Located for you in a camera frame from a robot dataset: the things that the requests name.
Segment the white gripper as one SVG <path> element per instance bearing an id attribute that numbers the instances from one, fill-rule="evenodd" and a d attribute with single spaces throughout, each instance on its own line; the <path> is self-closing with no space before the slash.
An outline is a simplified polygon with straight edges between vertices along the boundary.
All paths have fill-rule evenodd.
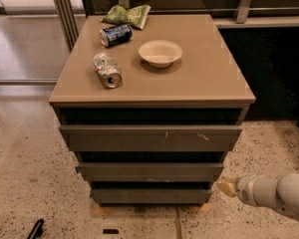
<path id="1" fill-rule="evenodd" d="M 221 178 L 216 182 L 218 189 L 228 197 L 237 197 L 247 205 L 257 207 L 253 193 L 253 186 L 258 179 L 257 175 Z"/>

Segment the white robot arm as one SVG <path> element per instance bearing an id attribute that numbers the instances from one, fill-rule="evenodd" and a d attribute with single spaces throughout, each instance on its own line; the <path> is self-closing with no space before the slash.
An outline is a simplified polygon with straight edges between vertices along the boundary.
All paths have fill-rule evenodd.
<path id="1" fill-rule="evenodd" d="M 299 222 L 299 174 L 280 178 L 263 175 L 222 178 L 216 182 L 219 190 L 237 197 L 243 204 L 269 208 Z"/>

